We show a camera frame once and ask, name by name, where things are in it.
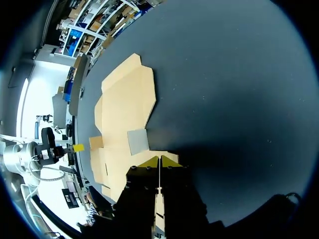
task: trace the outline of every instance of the storage shelf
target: storage shelf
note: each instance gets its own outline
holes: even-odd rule
[[[109,0],[105,0],[101,6],[98,8],[97,12],[93,15],[93,17],[90,19],[90,22],[86,25],[85,29],[88,29],[89,25],[91,24],[91,22],[94,20],[94,18],[96,17],[97,14],[99,14],[99,12],[101,11],[101,9],[105,6],[105,4],[108,3]]]
[[[78,15],[78,17],[75,19],[73,25],[75,26],[78,21],[80,20],[82,14],[86,11],[86,8],[88,7],[88,5],[90,4],[92,0],[88,0],[88,2],[84,5],[84,7],[82,8],[82,10],[80,11],[80,14]]]
[[[75,21],[72,23],[72,24],[69,24],[67,26],[67,28],[69,28],[69,32],[67,34],[67,37],[65,38],[65,42],[64,42],[64,45],[63,45],[63,48],[62,48],[62,53],[61,55],[63,56],[67,56],[67,55],[64,55],[64,52],[66,50],[66,46],[67,46],[67,43],[70,39],[70,33],[71,33],[71,30],[77,30],[77,31],[80,31],[82,32],[80,38],[79,38],[79,41],[77,42],[76,44],[76,47],[74,49],[74,52],[72,54],[72,56],[68,56],[68,57],[72,57],[72,58],[76,58],[76,56],[79,54],[79,51],[77,51],[77,48],[79,47],[80,43],[82,42],[82,38],[84,37],[85,34],[88,34],[88,35],[91,35],[91,36],[94,36],[95,39],[91,42],[88,50],[85,52],[85,54],[89,53],[89,51],[91,50],[92,46],[94,45],[94,43],[96,42],[96,40],[98,39],[101,39],[103,41],[106,40],[106,37],[103,36],[103,30],[102,28],[109,22],[109,20],[121,9],[123,8],[125,5],[128,5],[130,6],[131,8],[133,8],[135,11],[140,11],[139,8],[133,3],[133,2],[130,2],[128,0],[119,0],[121,1],[122,3],[107,17],[107,19],[101,24],[101,26],[99,27],[99,29],[94,32],[94,31],[91,31],[91,30],[88,30],[89,26],[91,25],[92,21],[96,18],[96,16],[99,14],[99,12],[105,7],[105,5],[110,1],[110,0],[105,0],[103,3],[101,3],[101,5],[99,6],[99,8],[97,9],[96,13],[91,17],[90,19],[90,22],[85,26],[85,27],[80,27],[80,26],[77,26],[81,16],[88,10],[88,6],[93,2],[94,0],[88,0],[85,5],[83,6],[83,8],[81,9],[78,17],[75,19]],[[121,26],[113,35],[115,35],[116,33],[118,33],[123,27],[125,26],[125,24],[123,24],[123,26]]]
[[[76,46],[75,46],[75,48],[74,48],[74,51],[73,51],[72,57],[75,57],[76,50],[78,49],[79,44],[80,44],[80,42],[81,42],[81,40],[82,40],[83,36],[84,36],[84,33],[82,33],[82,34],[81,34],[81,36],[80,36],[80,38],[79,38],[78,42],[76,43]]]
[[[102,25],[100,26],[100,28],[97,30],[97,32],[100,32],[102,30],[102,28],[105,26],[106,23],[108,23],[108,21],[125,5],[125,3],[122,3],[121,5],[118,6],[117,9],[115,9],[111,15],[109,15],[109,17],[102,23]]]

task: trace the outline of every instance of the cardboard flap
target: cardboard flap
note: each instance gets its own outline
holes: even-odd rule
[[[102,97],[101,96],[94,107],[94,120],[95,126],[98,128],[99,132],[102,133]]]
[[[155,102],[153,71],[140,66],[103,94],[102,134],[144,128]]]
[[[95,150],[91,150],[90,155],[94,181],[109,186],[108,170],[106,163],[103,160],[104,149],[97,148]]]
[[[105,78],[105,80],[102,82],[102,93],[112,87],[118,80],[122,79],[128,73],[141,65],[141,57],[138,54],[132,54]]]
[[[164,217],[164,201],[163,201],[163,194],[159,191],[156,196],[156,217],[155,223],[156,226],[159,227],[163,232],[165,232],[165,221],[164,218],[160,217],[158,214]]]
[[[102,136],[90,137],[89,142],[91,150],[95,150],[97,148],[104,148]]]

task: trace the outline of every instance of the black equipment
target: black equipment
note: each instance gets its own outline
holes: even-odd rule
[[[193,186],[188,167],[132,166],[127,172],[127,184],[113,206],[114,218],[95,215],[92,227],[82,227],[82,238],[151,239],[155,227],[155,198],[159,182],[164,199],[165,236],[174,238],[212,238],[214,235],[247,237],[269,236],[285,227],[296,208],[289,195],[275,195],[257,211],[241,221],[225,227],[221,221],[209,223],[206,205]]]

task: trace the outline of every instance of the shelf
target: shelf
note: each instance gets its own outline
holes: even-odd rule
[[[123,2],[124,4],[130,6],[131,8],[133,8],[135,11],[140,11],[139,8],[132,2],[129,2],[127,0],[120,0],[121,2]]]
[[[75,21],[74,21],[74,23],[73,23],[74,26],[78,23],[78,21],[80,20],[82,14],[85,12],[86,8],[88,7],[88,5],[90,4],[91,1],[92,1],[92,0],[88,0],[88,2],[84,5],[84,7],[82,8],[82,10],[80,11],[80,14],[78,15],[78,17],[75,19]]]
[[[78,31],[82,31],[83,33],[86,33],[86,34],[89,34],[91,36],[95,36],[97,38],[100,38],[102,40],[105,40],[106,37],[104,36],[101,36],[100,34],[98,34],[97,32],[94,32],[94,31],[91,31],[91,30],[88,30],[88,29],[84,29],[84,28],[81,28],[79,26],[73,26],[73,25],[68,25],[68,27],[70,29],[75,29],[75,30],[78,30]]]
[[[105,0],[101,6],[98,8],[97,12],[93,15],[93,17],[91,18],[90,22],[86,25],[85,29],[88,29],[89,25],[91,24],[91,22],[94,20],[94,18],[96,17],[97,14],[99,14],[99,12],[101,11],[101,9],[105,6],[105,4],[108,3],[109,0]]]
[[[94,40],[91,42],[89,49],[85,52],[85,54],[88,54],[89,51],[91,50],[91,47],[93,46],[94,42],[97,40],[97,38],[95,37]]]
[[[64,57],[72,58],[72,59],[74,59],[74,58],[75,58],[75,57],[68,56],[68,55],[64,55],[64,54],[61,54],[61,53],[55,53],[54,55],[64,56]]]
[[[69,29],[69,32],[68,32],[68,35],[66,36],[65,38],[65,42],[64,42],[64,45],[63,45],[63,48],[62,48],[62,54],[64,53],[64,50],[65,50],[65,47],[66,47],[66,43],[70,37],[70,34],[71,34],[71,29]]]
[[[83,36],[84,36],[84,33],[81,34],[81,36],[80,36],[78,42],[76,43],[75,48],[74,48],[74,51],[73,51],[73,54],[72,54],[72,57],[75,57],[75,52],[76,52],[76,50],[78,49],[79,44],[80,44],[80,42],[81,42]]]
[[[118,6],[117,9],[115,9],[111,15],[109,15],[109,17],[102,23],[102,25],[100,26],[100,28],[96,31],[96,32],[100,32],[101,29],[105,26],[105,24],[125,5],[125,3],[123,2],[121,5]]]

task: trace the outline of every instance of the cardboard sheet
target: cardboard sheet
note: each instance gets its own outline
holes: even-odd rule
[[[178,156],[166,151],[130,148],[128,132],[145,130],[155,102],[153,71],[141,64],[137,54],[126,59],[102,82],[102,96],[94,113],[95,125],[102,134],[99,143],[103,144],[93,145],[91,167],[95,181],[106,186],[102,187],[102,193],[114,201],[120,197],[126,185],[126,173],[132,165],[138,166],[162,155],[178,163]],[[163,213],[161,195],[156,209]],[[164,230],[163,219],[157,221],[157,226]]]

